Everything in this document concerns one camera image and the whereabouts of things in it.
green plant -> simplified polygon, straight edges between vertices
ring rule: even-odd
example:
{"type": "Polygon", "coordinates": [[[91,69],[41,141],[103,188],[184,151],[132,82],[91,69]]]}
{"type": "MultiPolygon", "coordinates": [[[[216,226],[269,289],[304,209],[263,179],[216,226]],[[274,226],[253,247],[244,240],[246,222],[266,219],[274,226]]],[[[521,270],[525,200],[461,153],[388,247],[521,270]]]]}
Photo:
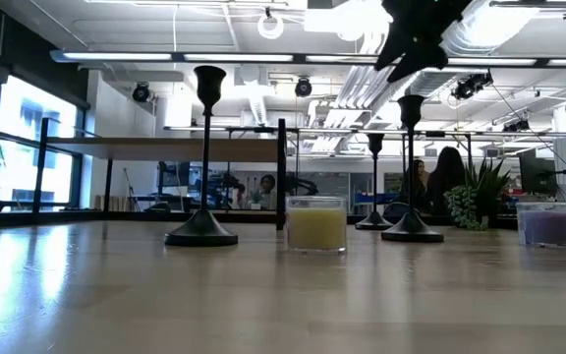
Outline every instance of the green plant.
{"type": "Polygon", "coordinates": [[[501,192],[510,183],[510,172],[499,175],[501,160],[496,166],[484,160],[480,170],[474,165],[465,169],[465,185],[448,192],[445,197],[449,200],[452,216],[462,227],[483,229],[487,227],[487,218],[496,215],[501,200],[501,192]]]}

ceiling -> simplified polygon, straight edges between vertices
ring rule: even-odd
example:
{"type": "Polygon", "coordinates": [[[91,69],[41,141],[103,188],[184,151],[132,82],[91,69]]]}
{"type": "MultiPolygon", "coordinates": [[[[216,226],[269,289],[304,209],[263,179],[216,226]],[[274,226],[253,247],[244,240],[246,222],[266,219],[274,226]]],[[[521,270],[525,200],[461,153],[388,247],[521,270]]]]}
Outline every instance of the ceiling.
{"type": "MultiPolygon", "coordinates": [[[[177,6],[133,6],[132,4],[89,3],[85,0],[0,0],[0,7],[16,20],[36,31],[47,40],[66,50],[103,51],[242,51],[242,52],[298,52],[298,53],[359,53],[364,40],[346,41],[334,32],[307,32],[302,24],[307,0],[294,2],[296,9],[273,10],[286,17],[283,33],[276,39],[266,39],[257,30],[262,14],[260,9],[193,8],[177,6]]],[[[541,11],[534,15],[516,35],[504,40],[489,54],[518,57],[566,56],[566,11],[541,11]]],[[[179,71],[192,75],[193,64],[123,64],[114,65],[118,72],[106,74],[109,81],[129,89],[134,82],[129,73],[149,71],[179,71]]],[[[233,90],[235,65],[220,65],[228,73],[233,90]]],[[[350,66],[266,66],[268,84],[276,84],[273,75],[311,77],[314,89],[337,96],[347,83],[350,66]]],[[[531,124],[550,125],[552,107],[564,103],[566,97],[566,70],[555,69],[494,69],[491,71],[498,91],[487,88],[474,98],[456,102],[449,97],[452,84],[460,76],[445,80],[423,109],[425,121],[475,121],[475,128],[493,119],[512,114],[514,109],[531,107],[531,124]],[[507,103],[500,99],[503,95],[507,103]]],[[[308,112],[317,98],[296,98],[290,88],[294,85],[278,83],[278,89],[264,98],[268,111],[298,110],[308,112]]],[[[251,103],[244,96],[223,95],[216,106],[219,115],[238,115],[250,110],[251,103]]],[[[201,112],[197,105],[194,112],[201,112]]]]}

wooden table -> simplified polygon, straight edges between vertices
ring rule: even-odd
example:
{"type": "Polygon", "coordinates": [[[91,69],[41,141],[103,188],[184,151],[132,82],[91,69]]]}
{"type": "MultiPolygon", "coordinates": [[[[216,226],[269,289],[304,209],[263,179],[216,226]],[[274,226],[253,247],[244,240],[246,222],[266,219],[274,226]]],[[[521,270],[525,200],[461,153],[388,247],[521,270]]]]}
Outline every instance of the wooden table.
{"type": "Polygon", "coordinates": [[[566,353],[566,251],[516,232],[399,244],[349,230],[343,257],[164,247],[176,224],[0,230],[0,353],[566,353]]]}

